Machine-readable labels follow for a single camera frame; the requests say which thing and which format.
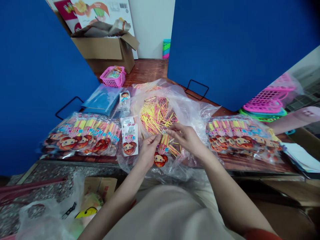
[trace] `blue partition board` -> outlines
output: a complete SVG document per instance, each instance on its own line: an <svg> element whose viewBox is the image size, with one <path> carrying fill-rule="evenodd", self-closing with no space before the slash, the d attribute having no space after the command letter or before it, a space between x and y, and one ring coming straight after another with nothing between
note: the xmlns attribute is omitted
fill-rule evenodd
<svg viewBox="0 0 320 240"><path fill-rule="evenodd" d="M237 111L320 45L318 10L315 0L176 0L168 78L200 82Z"/></svg>
<svg viewBox="0 0 320 240"><path fill-rule="evenodd" d="M11 176L37 161L39 143L61 122L55 113L75 96L85 101L99 82L45 0L2 6L0 175Z"/></svg>

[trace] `cardboard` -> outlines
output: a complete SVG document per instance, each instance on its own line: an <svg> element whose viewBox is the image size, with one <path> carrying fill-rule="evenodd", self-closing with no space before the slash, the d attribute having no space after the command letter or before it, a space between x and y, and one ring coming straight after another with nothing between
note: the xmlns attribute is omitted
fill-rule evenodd
<svg viewBox="0 0 320 240"><path fill-rule="evenodd" d="M281 239L316 239L315 226L301 209L257 200L253 202Z"/></svg>
<svg viewBox="0 0 320 240"><path fill-rule="evenodd" d="M113 195L117 185L116 178L86 177L84 181L84 194L98 193L104 202Z"/></svg>
<svg viewBox="0 0 320 240"><path fill-rule="evenodd" d="M60 13L55 11L55 14L69 36L72 36L72 41L93 72L103 73L108 67L115 65L124 67L126 73L131 72L135 64L132 50L137 50L140 44L134 36L126 33L121 38L83 37L90 27L71 34ZM99 26L100 24L95 22L92 25Z"/></svg>
<svg viewBox="0 0 320 240"><path fill-rule="evenodd" d="M320 188L295 181L242 181L240 187L250 198L302 207L320 207Z"/></svg>

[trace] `table surface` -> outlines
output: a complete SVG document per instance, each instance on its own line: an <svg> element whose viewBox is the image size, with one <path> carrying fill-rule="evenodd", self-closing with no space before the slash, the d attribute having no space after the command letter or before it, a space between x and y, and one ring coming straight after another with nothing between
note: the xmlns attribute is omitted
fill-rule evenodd
<svg viewBox="0 0 320 240"><path fill-rule="evenodd" d="M173 84L175 82L169 80L167 78L167 70L168 70L168 60L162 59L139 59L135 61L135 66L133 67L130 74L126 75L126 81L124 83L124 87L129 87L132 84L137 83L145 83L155 81L160 78L164 78ZM188 97L198 101L201 99L201 96L190 91L186 90L188 93ZM210 103L214 106L219 106L218 104L203 98L202 102ZM223 116L223 115L235 115L237 112L231 112L224 107L221 107L214 116ZM278 136L284 142L291 142L286 134L281 134ZM292 167L291 163L289 163L288 159L283 159L285 163L275 163L270 164L258 160L248 161L245 158L238 158L227 156L224 154L219 154L219 157L224 161L226 170L229 171L246 171L246 172L259 172L259 173L285 173L285 174L297 174L297 171ZM50 157L43 158L45 160L53 160ZM108 163L108 164L118 164L115 157L106 157L106 156L80 156L75 155L69 157L67 159L61 159L62 161L72 161L72 162L89 162L89 163Z"/></svg>

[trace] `paper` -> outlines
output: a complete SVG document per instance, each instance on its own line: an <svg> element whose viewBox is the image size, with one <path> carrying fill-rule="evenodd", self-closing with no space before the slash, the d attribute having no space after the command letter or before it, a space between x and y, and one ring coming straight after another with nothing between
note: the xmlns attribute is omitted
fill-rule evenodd
<svg viewBox="0 0 320 240"><path fill-rule="evenodd" d="M312 157L303 147L296 143L282 143L287 149L285 151L306 172L320 173L320 162Z"/></svg>

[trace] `pink plastic basket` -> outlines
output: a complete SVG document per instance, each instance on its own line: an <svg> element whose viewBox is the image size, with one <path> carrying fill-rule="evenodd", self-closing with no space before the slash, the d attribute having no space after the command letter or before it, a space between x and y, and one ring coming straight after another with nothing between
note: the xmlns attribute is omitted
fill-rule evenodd
<svg viewBox="0 0 320 240"><path fill-rule="evenodd" d="M243 106L243 109L250 112L262 112L262 113L278 113L281 111L283 104L281 101L276 100L267 104L263 103L247 103Z"/></svg>
<svg viewBox="0 0 320 240"><path fill-rule="evenodd" d="M275 100L282 100L295 88L296 87L292 83L289 75L285 73L261 91L256 97L251 99L247 105L251 105L253 103L269 104Z"/></svg>
<svg viewBox="0 0 320 240"><path fill-rule="evenodd" d="M108 67L107 70L103 72L100 76L102 82L107 87L122 87L124 81L126 80L126 72L124 71L124 67L121 67L122 72L120 73L118 78L106 78L108 73L114 69L114 66Z"/></svg>

